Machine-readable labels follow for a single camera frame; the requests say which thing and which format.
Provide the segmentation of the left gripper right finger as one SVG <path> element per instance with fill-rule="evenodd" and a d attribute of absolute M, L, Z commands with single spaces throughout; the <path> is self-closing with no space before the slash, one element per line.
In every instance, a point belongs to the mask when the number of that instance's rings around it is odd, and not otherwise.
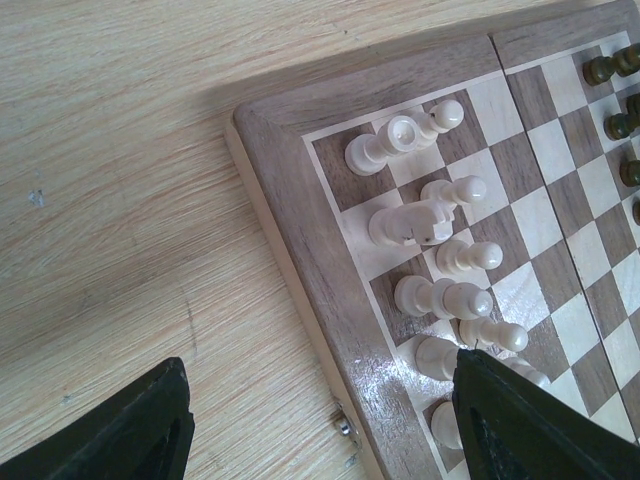
<path fill-rule="evenodd" d="M 637 479 L 639 447 L 482 350 L 461 349 L 453 406 L 473 479 Z"/>

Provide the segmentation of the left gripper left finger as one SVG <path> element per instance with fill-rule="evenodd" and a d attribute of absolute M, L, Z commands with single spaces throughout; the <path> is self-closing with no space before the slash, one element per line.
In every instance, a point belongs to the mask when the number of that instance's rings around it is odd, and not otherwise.
<path fill-rule="evenodd" d="M 182 479 L 195 431 L 184 363 L 170 357 L 1 464 L 3 479 Z"/>

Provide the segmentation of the wooden chess board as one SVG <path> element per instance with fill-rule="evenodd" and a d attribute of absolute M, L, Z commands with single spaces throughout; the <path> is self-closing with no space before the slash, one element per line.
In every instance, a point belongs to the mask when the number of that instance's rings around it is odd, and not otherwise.
<path fill-rule="evenodd" d="M 465 479 L 459 350 L 639 443 L 639 9 L 611 1 L 239 105 L 227 141 L 373 479 Z"/>

